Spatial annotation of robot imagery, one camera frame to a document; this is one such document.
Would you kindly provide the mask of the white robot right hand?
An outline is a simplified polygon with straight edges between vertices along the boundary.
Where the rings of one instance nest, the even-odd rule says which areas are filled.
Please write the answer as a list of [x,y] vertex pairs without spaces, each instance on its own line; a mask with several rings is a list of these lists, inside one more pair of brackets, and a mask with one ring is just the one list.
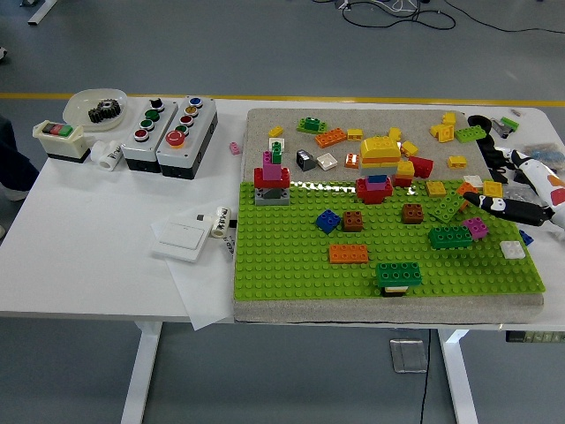
[[500,219],[532,226],[545,221],[564,228],[564,182],[542,162],[522,152],[509,148],[496,148],[507,161],[526,177],[536,195],[542,200],[539,206],[525,201],[491,197],[465,192],[463,197],[489,214]]

